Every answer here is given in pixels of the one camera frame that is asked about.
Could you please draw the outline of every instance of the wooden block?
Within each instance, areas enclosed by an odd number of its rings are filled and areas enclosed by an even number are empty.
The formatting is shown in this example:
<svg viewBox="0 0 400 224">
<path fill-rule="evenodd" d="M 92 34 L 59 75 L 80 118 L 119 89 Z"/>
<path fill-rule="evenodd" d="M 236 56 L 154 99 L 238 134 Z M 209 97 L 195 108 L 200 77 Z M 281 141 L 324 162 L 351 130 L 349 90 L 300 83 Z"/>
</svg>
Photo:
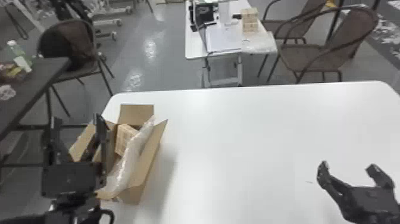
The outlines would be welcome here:
<svg viewBox="0 0 400 224">
<path fill-rule="evenodd" d="M 117 139 L 115 141 L 115 153 L 124 156 L 126 145 L 139 131 L 130 125 L 119 125 L 117 131 Z"/>
</svg>

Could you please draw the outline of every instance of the chair backrest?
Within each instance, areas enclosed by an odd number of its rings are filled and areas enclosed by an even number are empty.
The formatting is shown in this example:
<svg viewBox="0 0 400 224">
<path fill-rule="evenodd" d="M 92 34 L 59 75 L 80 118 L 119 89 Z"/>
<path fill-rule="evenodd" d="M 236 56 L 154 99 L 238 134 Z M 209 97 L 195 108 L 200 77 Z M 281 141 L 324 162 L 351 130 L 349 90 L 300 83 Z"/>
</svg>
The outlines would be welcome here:
<svg viewBox="0 0 400 224">
<path fill-rule="evenodd" d="M 316 15 L 322 10 L 325 4 L 326 0 L 308 0 L 304 5 L 299 17 Z M 298 27 L 296 27 L 295 32 L 303 36 L 310 29 L 314 20 L 315 19 L 300 24 Z"/>
<path fill-rule="evenodd" d="M 37 53 L 45 58 L 68 57 L 71 70 L 78 70 L 96 58 L 95 35 L 92 26 L 81 19 L 61 21 L 39 38 Z"/>
<path fill-rule="evenodd" d="M 336 63 L 341 66 L 357 50 L 363 40 L 375 29 L 378 24 L 377 14 L 362 7 L 351 8 L 342 23 L 335 30 L 332 37 L 326 42 L 326 49 L 338 49 L 333 54 L 340 58 Z"/>
</svg>

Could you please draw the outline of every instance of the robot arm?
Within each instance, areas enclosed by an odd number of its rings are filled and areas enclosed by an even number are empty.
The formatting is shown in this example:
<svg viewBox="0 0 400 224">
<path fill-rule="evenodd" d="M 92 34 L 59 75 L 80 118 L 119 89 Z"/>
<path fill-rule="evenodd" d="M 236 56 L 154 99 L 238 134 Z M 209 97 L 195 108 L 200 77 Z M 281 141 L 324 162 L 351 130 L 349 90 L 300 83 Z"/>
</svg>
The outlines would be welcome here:
<svg viewBox="0 0 400 224">
<path fill-rule="evenodd" d="M 339 206 L 343 217 L 356 224 L 399 224 L 400 209 L 394 195 L 394 183 L 377 165 L 366 169 L 376 186 L 350 186 L 329 173 L 326 161 L 317 172 L 318 184 Z"/>
</svg>

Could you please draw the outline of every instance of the plastic wrap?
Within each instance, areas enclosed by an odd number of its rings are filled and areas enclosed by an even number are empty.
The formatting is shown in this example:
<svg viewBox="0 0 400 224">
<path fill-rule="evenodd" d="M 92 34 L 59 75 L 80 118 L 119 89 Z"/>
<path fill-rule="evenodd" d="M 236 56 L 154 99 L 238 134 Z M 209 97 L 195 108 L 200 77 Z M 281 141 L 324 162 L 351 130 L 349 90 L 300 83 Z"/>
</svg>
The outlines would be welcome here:
<svg viewBox="0 0 400 224">
<path fill-rule="evenodd" d="M 242 52 L 247 54 L 268 54 L 276 52 L 276 43 L 271 32 L 263 35 L 260 33 L 246 33 L 243 37 Z"/>
<path fill-rule="evenodd" d="M 112 198 L 128 187 L 136 163 L 143 151 L 148 138 L 154 127 L 154 116 L 152 116 L 133 138 L 127 143 L 124 156 L 115 164 L 107 176 L 107 184 L 98 191 L 102 197 Z"/>
<path fill-rule="evenodd" d="M 9 100 L 16 94 L 17 92 L 10 85 L 0 86 L 0 100 Z"/>
</svg>

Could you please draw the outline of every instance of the box flap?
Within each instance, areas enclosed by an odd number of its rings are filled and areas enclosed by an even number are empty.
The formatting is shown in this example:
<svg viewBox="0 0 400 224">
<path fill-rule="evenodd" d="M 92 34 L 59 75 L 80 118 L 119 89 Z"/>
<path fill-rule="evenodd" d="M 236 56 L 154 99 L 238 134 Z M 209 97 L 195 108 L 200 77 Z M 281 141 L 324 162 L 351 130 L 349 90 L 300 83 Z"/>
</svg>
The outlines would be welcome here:
<svg viewBox="0 0 400 224">
<path fill-rule="evenodd" d="M 168 120 L 165 120 L 154 126 L 152 134 L 148 139 L 146 145 L 144 146 L 142 155 L 140 155 L 140 159 L 135 166 L 133 174 L 131 175 L 131 179 L 128 183 L 128 188 L 140 186 L 145 183 L 167 122 Z"/>
<path fill-rule="evenodd" d="M 153 105 L 122 104 L 118 124 L 142 126 L 153 114 Z"/>
<path fill-rule="evenodd" d="M 93 124 L 88 124 L 82 134 L 78 136 L 78 139 L 70 148 L 70 154 L 75 162 L 80 160 L 80 157 L 88 147 L 89 142 L 95 133 L 96 127 Z"/>
</svg>

